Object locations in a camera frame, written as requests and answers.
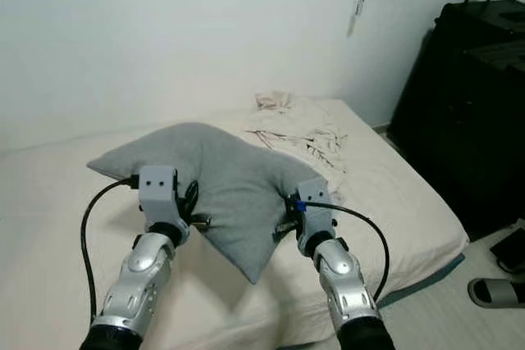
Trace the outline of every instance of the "floor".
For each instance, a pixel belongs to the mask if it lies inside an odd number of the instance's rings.
[[[525,228],[525,221],[516,225]],[[403,350],[514,350],[525,348],[525,309],[489,310],[476,306],[467,283],[477,277],[512,278],[495,264],[489,248],[514,228],[472,243],[465,260],[441,282],[381,310],[395,347]],[[301,350],[339,349],[335,337]]]

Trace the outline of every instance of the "crumpled white cloth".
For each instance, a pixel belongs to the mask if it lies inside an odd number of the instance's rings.
[[[345,180],[347,166],[341,156],[346,134],[331,115],[312,99],[290,93],[255,95],[258,109],[244,130],[255,133],[270,149],[309,164],[328,181],[331,193]]]

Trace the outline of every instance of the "white bed sheet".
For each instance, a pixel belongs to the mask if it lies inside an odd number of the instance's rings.
[[[343,102],[320,101],[349,135],[345,205],[370,216],[391,254],[383,296],[425,279],[468,243],[461,224],[432,188]],[[241,132],[246,111],[202,120],[260,145]],[[0,348],[78,348],[89,319],[80,258],[81,214],[108,179],[85,163],[160,127],[42,146],[0,159]],[[89,250],[101,304],[144,219],[136,193],[110,192],[94,209]],[[352,217],[343,236],[375,290],[384,257],[379,238]],[[196,231],[178,251],[143,349],[269,349],[333,334],[325,294],[293,234],[252,286]]]

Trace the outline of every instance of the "slipper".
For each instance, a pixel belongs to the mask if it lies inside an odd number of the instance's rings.
[[[479,307],[525,308],[525,302],[519,303],[518,295],[507,279],[473,279],[468,282],[468,295]]]

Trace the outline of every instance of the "white wall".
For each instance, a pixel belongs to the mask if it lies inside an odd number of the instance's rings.
[[[445,2],[1,0],[0,151],[246,107],[283,89],[390,119]]]

